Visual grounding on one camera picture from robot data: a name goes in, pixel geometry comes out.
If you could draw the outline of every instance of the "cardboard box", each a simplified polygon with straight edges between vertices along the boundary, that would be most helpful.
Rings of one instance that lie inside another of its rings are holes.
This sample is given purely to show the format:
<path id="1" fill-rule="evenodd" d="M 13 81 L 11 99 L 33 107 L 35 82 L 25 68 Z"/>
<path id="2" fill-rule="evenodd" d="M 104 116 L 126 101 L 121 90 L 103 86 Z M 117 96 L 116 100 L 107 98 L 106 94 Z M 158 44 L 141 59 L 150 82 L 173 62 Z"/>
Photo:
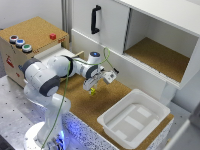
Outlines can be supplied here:
<path id="1" fill-rule="evenodd" d="M 50 34 L 55 34 L 56 39 L 51 39 Z M 22 49 L 10 44 L 9 38 L 17 35 L 32 46 L 31 53 L 23 53 Z M 24 87 L 24 75 L 21 71 L 23 64 L 35 55 L 61 43 L 62 47 L 69 49 L 69 35 L 43 20 L 35 17 L 12 27 L 0 31 L 0 50 L 7 75 Z"/>

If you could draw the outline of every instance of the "door handle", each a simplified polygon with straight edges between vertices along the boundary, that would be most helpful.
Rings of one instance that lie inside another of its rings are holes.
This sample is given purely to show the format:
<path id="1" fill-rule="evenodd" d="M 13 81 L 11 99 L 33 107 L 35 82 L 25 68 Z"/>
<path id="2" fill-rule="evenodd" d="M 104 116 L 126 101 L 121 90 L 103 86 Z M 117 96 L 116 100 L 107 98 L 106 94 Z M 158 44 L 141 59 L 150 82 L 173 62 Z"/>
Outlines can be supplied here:
<path id="1" fill-rule="evenodd" d="M 96 5 L 96 8 L 93 8 L 92 10 L 92 20 L 91 20 L 91 31 L 92 34 L 96 34 L 98 33 L 100 30 L 98 28 L 96 28 L 96 12 L 98 10 L 101 10 L 101 7 Z"/>

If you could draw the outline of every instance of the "white robotic arm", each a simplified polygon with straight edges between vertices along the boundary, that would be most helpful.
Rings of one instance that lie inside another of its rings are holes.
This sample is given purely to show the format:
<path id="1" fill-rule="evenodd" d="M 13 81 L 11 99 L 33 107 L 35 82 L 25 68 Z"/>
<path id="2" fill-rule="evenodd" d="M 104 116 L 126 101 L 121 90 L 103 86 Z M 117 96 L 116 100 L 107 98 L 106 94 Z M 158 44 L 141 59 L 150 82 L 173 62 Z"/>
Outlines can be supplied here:
<path id="1" fill-rule="evenodd" d="M 101 78 L 104 78 L 106 83 L 111 83 L 115 78 L 114 72 L 106 72 L 103 74 L 104 68 L 100 66 L 101 58 L 97 52 L 91 52 L 88 61 L 84 61 L 80 58 L 70 58 L 68 56 L 55 56 L 49 59 L 45 66 L 39 60 L 32 58 L 28 60 L 22 68 L 24 77 L 26 79 L 26 86 L 24 93 L 26 97 L 33 103 L 42 105 L 47 108 L 45 114 L 45 123 L 34 138 L 38 147 L 42 147 L 46 137 L 51 131 L 53 124 L 57 118 L 58 110 L 62 102 L 62 96 L 56 94 L 59 85 L 60 78 L 73 76 L 75 73 L 82 75 L 86 80 L 83 83 L 83 89 L 90 91 Z M 62 131 L 62 114 L 69 111 L 71 107 L 70 101 L 65 98 L 65 103 L 61 108 L 56 127 L 49 136 L 47 144 L 45 144 L 45 150 L 51 150 L 52 147 L 57 147 L 53 139 L 60 137 Z M 62 149 L 66 149 L 65 141 L 63 139 Z"/>

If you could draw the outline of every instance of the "yellow object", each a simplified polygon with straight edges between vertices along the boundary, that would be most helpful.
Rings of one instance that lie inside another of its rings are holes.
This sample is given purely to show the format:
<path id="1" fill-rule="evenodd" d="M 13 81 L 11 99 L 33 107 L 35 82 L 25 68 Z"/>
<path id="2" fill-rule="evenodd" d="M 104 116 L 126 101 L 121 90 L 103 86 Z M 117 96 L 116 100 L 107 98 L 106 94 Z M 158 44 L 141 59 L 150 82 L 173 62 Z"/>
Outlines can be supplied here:
<path id="1" fill-rule="evenodd" d="M 91 95 L 94 95 L 96 90 L 94 88 L 91 88 Z"/>

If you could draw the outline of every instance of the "dish tub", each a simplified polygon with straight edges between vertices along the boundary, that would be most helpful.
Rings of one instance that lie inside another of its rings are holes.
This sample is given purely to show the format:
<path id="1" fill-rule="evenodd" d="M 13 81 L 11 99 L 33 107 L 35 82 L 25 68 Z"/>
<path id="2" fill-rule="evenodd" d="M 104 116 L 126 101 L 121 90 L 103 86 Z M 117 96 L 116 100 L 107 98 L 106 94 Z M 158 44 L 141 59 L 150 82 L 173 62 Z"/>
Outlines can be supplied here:
<path id="1" fill-rule="evenodd" d="M 134 89 L 97 121 L 105 133 L 122 147 L 135 149 L 169 113 L 169 108 Z"/>

